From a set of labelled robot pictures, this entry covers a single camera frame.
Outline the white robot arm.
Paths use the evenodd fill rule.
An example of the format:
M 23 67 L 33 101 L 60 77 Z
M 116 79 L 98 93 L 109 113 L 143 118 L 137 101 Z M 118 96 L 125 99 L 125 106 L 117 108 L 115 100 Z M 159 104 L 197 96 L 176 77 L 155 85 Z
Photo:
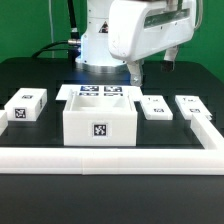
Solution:
M 174 70 L 179 46 L 203 19 L 203 0 L 87 0 L 87 29 L 76 65 L 97 74 L 127 71 L 143 83 L 143 61 L 164 52 L 162 70 Z

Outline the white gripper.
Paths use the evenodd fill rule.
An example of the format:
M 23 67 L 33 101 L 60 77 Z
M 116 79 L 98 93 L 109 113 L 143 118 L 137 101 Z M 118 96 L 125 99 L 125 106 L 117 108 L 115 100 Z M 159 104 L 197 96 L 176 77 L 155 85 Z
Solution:
M 129 62 L 130 84 L 143 82 L 143 59 L 164 51 L 163 72 L 172 72 L 179 47 L 192 39 L 196 1 L 114 0 L 109 11 L 108 46 L 111 55 Z

